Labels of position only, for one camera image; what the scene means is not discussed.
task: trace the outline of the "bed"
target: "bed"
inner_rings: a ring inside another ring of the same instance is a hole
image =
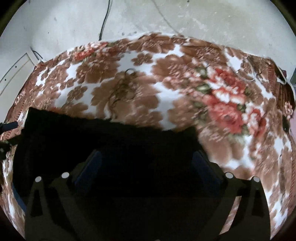
[[[36,65],[5,119],[19,128],[1,140],[20,134],[31,106],[162,130],[194,126],[210,161],[237,178],[261,179],[271,237],[296,205],[296,149],[287,129],[295,91],[272,59],[160,33],[92,42]],[[15,149],[2,165],[0,205],[24,236],[25,214],[12,191]]]

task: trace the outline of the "white circle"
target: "white circle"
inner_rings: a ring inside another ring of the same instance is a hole
[[[36,177],[36,178],[35,178],[35,182],[37,182],[37,183],[38,183],[38,182],[40,182],[40,181],[41,181],[41,179],[42,179],[41,177]]]
[[[259,177],[253,177],[253,179],[254,179],[254,181],[257,182],[257,183],[260,182],[260,178],[259,178]]]
[[[225,176],[229,179],[233,178],[233,174],[231,172],[225,173]]]
[[[64,172],[62,174],[62,178],[68,178],[70,176],[70,174],[68,172]]]

